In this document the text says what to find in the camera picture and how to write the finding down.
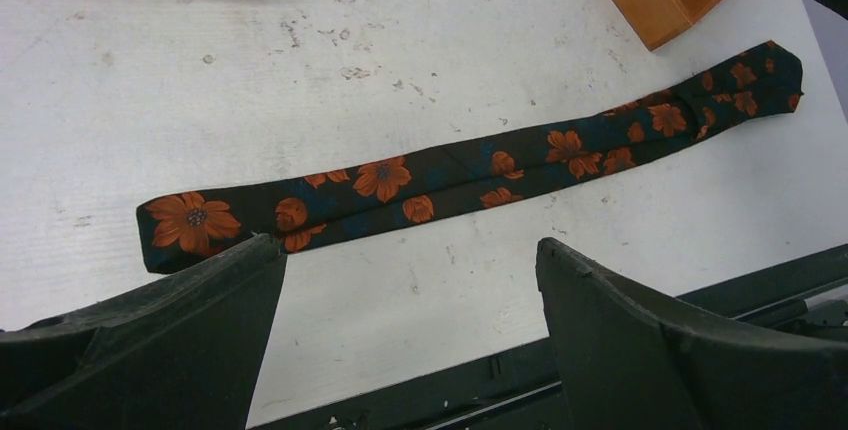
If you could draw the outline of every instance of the white tabletop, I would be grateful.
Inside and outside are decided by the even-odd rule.
[[[655,53],[610,0],[0,0],[0,21],[7,330],[159,278],[152,197],[594,114],[768,39],[803,61],[794,115],[292,256],[250,425],[544,337],[542,237],[671,294],[848,241],[848,125],[801,0],[725,0]]]

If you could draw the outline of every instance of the fabric fold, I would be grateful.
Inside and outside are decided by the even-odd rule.
[[[591,117],[305,177],[160,197],[136,212],[145,265],[173,273],[254,233],[271,233],[294,253],[543,195],[752,118],[793,112],[801,79],[801,62],[767,42]]]

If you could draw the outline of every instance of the folded fabric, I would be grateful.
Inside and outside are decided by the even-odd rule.
[[[652,162],[746,120],[793,112],[801,62],[774,42],[586,118],[277,182],[186,192],[137,209],[147,269],[173,273],[254,233],[285,252],[554,192]]]

